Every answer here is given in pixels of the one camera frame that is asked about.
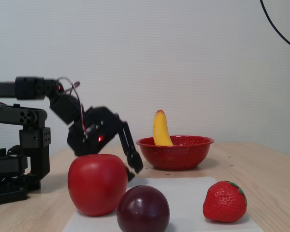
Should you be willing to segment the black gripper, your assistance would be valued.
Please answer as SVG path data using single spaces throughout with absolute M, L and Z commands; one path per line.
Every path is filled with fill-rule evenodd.
M 83 131 L 80 120 L 75 121 L 69 128 L 67 143 L 76 156 L 99 153 L 118 133 L 128 165 L 138 174 L 143 169 L 141 156 L 137 152 L 132 135 L 126 121 L 106 107 L 90 107 L 83 114 Z M 126 166 L 127 179 L 130 182 L 135 174 Z

